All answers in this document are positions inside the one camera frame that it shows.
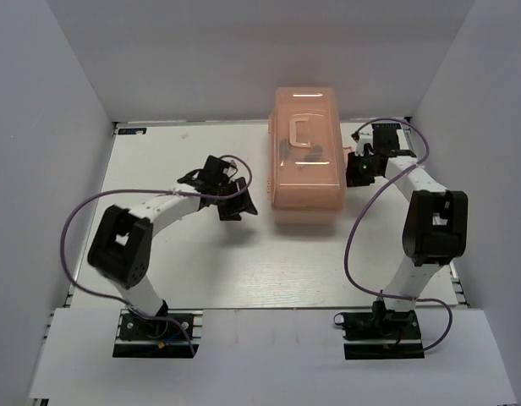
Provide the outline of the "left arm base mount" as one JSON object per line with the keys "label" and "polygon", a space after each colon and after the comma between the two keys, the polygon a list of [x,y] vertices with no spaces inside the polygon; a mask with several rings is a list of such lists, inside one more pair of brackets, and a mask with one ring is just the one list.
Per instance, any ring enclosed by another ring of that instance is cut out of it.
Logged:
{"label": "left arm base mount", "polygon": [[169,314],[180,326],[170,321],[144,320],[122,310],[114,340],[112,356],[115,359],[193,359],[185,330],[194,351],[200,346],[201,310]]}

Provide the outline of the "pink plastic toolbox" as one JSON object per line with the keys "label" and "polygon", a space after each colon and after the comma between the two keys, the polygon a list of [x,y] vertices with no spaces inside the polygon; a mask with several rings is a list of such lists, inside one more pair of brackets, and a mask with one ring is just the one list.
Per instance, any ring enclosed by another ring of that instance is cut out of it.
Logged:
{"label": "pink plastic toolbox", "polygon": [[[331,226],[343,212],[347,190],[343,137],[336,92],[330,87],[281,87],[268,119],[270,172],[268,196],[279,225]],[[281,166],[278,147],[290,144]],[[299,170],[311,146],[322,158]]]}

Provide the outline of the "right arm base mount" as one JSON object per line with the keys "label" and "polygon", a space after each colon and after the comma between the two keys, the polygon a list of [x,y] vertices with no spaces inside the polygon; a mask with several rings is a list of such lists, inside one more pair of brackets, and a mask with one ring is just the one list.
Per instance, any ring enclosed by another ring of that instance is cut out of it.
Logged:
{"label": "right arm base mount", "polygon": [[407,313],[340,312],[333,323],[343,331],[346,360],[423,359],[418,317]]}

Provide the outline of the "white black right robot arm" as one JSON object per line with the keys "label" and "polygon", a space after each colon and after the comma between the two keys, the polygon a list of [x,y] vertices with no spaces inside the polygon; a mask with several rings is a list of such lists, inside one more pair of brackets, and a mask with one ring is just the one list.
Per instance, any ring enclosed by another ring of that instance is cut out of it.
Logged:
{"label": "white black right robot arm", "polygon": [[398,131],[374,124],[371,134],[352,134],[355,150],[348,153],[349,187],[369,186],[379,177],[394,185],[407,199],[403,225],[404,258],[392,280],[379,293],[384,308],[371,317],[373,330],[391,337],[403,325],[400,314],[414,310],[428,282],[467,245],[469,197],[434,180],[422,161],[400,146]]}

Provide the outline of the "green stubby screwdriver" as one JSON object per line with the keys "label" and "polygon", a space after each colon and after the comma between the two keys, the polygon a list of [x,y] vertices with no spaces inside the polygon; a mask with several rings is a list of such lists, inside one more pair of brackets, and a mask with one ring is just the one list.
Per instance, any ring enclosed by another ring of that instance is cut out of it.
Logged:
{"label": "green stubby screwdriver", "polygon": [[279,143],[278,147],[278,161],[282,166],[290,155],[290,144],[287,139],[283,139]]}
{"label": "green stubby screwdriver", "polygon": [[311,146],[309,152],[303,157],[299,164],[299,170],[302,170],[306,165],[312,162],[318,162],[322,158],[323,148],[321,145]]}

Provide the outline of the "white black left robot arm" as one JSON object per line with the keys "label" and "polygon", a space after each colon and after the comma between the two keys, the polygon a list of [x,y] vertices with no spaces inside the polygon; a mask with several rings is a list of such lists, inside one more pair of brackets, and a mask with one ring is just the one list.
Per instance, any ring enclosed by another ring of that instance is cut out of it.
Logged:
{"label": "white black left robot arm", "polygon": [[204,167],[179,178],[169,190],[134,207],[109,206],[103,213],[87,261],[118,291],[118,300],[140,316],[140,328],[160,337],[168,328],[167,303],[147,276],[152,240],[188,215],[216,206],[219,220],[239,221],[242,213],[258,214],[248,176],[235,176],[239,158],[209,156]]}

